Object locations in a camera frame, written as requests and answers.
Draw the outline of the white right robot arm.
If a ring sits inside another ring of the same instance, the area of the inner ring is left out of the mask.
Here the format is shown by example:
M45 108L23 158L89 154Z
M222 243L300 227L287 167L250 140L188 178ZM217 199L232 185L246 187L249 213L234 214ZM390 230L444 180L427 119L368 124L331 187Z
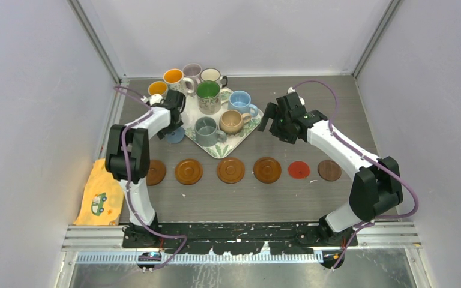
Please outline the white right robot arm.
M337 244L343 230L373 220L403 202L396 160L351 149L352 141L341 136L320 111L307 111L296 92L269 102L258 130L264 131L269 120L273 136L291 144L301 139L319 148L352 179L347 202L319 220L319 238L325 245Z

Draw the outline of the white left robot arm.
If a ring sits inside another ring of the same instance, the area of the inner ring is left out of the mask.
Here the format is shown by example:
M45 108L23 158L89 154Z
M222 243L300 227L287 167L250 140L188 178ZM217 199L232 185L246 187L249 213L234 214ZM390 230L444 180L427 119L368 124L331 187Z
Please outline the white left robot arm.
M146 248L155 247L160 237L179 239L160 233L155 228L157 216L152 207L146 177L151 158L149 141L158 136L163 139L183 125L182 112L186 96L179 91L169 90L166 98L154 96L143 102L147 112L125 125L115 124L109 130L105 156L105 168L123 189L130 211L130 223L142 226L137 240Z

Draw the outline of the dark walnut wooden coaster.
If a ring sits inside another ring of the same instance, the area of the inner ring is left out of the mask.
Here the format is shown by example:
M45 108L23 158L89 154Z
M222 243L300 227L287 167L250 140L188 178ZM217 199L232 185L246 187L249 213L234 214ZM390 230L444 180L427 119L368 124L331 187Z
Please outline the dark walnut wooden coaster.
M318 164L318 174L325 181L336 181L342 175L341 167L333 160L323 160Z

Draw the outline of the red round coaster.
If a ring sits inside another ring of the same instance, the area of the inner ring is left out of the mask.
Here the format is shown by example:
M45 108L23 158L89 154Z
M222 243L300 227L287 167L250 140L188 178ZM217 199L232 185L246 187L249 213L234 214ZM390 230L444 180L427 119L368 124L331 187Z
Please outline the red round coaster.
M303 161L294 161L289 165L288 173L291 178L304 179L310 175L310 167Z

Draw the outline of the brown coaster under left arm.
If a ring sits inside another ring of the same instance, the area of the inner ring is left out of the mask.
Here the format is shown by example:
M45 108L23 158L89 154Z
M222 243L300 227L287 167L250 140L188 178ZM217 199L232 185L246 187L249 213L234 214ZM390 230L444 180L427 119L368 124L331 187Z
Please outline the brown coaster under left arm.
M146 176L147 186L155 186L161 183L166 176L166 166L160 160L151 160L149 163L149 170Z

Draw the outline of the yellow printed cloth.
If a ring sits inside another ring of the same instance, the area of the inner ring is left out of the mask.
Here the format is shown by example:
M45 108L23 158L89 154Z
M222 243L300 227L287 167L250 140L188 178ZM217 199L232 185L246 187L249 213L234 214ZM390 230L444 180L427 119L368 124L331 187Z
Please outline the yellow printed cloth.
M122 212L124 192L105 168L105 160L94 162L83 191L76 226L116 226Z

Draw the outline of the brown wooden ringed coaster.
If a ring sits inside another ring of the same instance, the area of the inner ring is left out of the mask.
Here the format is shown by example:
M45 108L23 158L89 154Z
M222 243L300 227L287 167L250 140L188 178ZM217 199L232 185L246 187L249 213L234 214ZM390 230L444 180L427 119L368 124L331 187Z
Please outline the brown wooden ringed coaster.
M227 184L236 184L243 179L245 174L244 163L234 157L222 159L217 166L218 178Z

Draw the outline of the blue round coaster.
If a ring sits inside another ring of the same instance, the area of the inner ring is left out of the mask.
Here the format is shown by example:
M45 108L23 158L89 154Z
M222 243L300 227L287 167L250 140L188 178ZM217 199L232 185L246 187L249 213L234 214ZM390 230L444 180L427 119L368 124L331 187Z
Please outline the blue round coaster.
M179 143L185 137L185 129L183 127L177 128L175 131L165 135L165 139L168 143Z

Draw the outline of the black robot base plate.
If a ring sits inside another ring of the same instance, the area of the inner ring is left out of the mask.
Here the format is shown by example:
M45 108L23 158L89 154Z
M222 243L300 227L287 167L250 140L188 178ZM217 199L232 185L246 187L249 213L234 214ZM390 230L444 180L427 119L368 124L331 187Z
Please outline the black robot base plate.
M348 228L324 239L318 235L318 224L302 222L228 222L228 223L161 223L155 226L158 236L142 226L123 227L124 248L159 248L166 253L203 255L258 254L269 248L272 255L310 254L316 247L357 245Z

